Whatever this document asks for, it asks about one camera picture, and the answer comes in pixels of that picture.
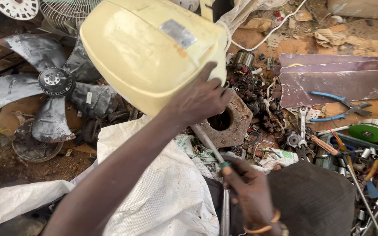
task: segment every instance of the fan hub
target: fan hub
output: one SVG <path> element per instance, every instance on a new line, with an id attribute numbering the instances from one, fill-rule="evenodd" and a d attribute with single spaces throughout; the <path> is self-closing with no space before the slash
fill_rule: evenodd
<path id="1" fill-rule="evenodd" d="M 39 75 L 39 85 L 50 97 L 63 97 L 70 94 L 75 87 L 75 79 L 66 70 L 48 68 Z"/>

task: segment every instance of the fan blade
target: fan blade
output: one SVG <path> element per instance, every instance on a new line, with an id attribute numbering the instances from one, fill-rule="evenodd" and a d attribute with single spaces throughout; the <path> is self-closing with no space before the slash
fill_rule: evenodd
<path id="1" fill-rule="evenodd" d="M 102 77 L 90 61 L 79 36 L 77 37 L 75 48 L 63 68 L 71 72 L 78 82 L 91 83 Z"/>
<path id="2" fill-rule="evenodd" d="M 111 86 L 77 82 L 71 100 L 78 110 L 91 118 L 100 118 L 116 110 L 121 97 Z"/>
<path id="3" fill-rule="evenodd" d="M 75 138 L 66 123 L 65 97 L 49 97 L 34 119 L 32 135 L 42 142 L 64 142 Z"/>
<path id="4" fill-rule="evenodd" d="M 31 75 L 0 77 L 0 109 L 20 98 L 43 93 L 37 78 Z"/>
<path id="5" fill-rule="evenodd" d="M 61 68 L 66 62 L 60 43 L 47 36 L 12 35 L 0 39 L 0 45 L 18 53 L 40 72 L 50 67 Z"/>

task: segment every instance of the fan guard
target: fan guard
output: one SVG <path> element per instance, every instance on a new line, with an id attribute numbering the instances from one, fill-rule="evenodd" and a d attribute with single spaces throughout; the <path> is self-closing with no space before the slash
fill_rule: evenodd
<path id="1" fill-rule="evenodd" d="M 38 11 L 37 0 L 0 0 L 0 12 L 16 20 L 33 19 Z"/>
<path id="2" fill-rule="evenodd" d="M 39 0 L 39 8 L 47 22 L 69 35 L 76 30 L 101 0 Z"/>

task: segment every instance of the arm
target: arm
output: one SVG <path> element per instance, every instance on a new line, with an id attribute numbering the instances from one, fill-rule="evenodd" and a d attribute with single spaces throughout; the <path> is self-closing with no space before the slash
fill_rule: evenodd
<path id="1" fill-rule="evenodd" d="M 51 217 L 44 236 L 101 235 L 150 163 L 186 126 L 225 110 L 230 93 L 217 78 L 216 63 L 181 91 L 138 133 L 128 139 L 68 194 Z"/>

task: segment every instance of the hand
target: hand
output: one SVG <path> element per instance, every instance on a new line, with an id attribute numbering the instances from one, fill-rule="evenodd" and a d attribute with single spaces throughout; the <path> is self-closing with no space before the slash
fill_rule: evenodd
<path id="1" fill-rule="evenodd" d="M 242 160 L 228 156 L 223 158 L 232 164 L 232 168 L 221 170 L 224 186 L 237 193 L 238 198 L 233 198 L 232 202 L 241 206 L 245 222 L 254 225 L 251 229 L 272 225 L 270 220 L 274 217 L 274 207 L 266 175 Z"/>
<path id="2" fill-rule="evenodd" d="M 173 114 L 185 127 L 197 124 L 223 112 L 230 101 L 231 91 L 221 87 L 221 80 L 207 82 L 216 62 L 208 62 L 191 84 L 182 88 L 164 110 Z"/>

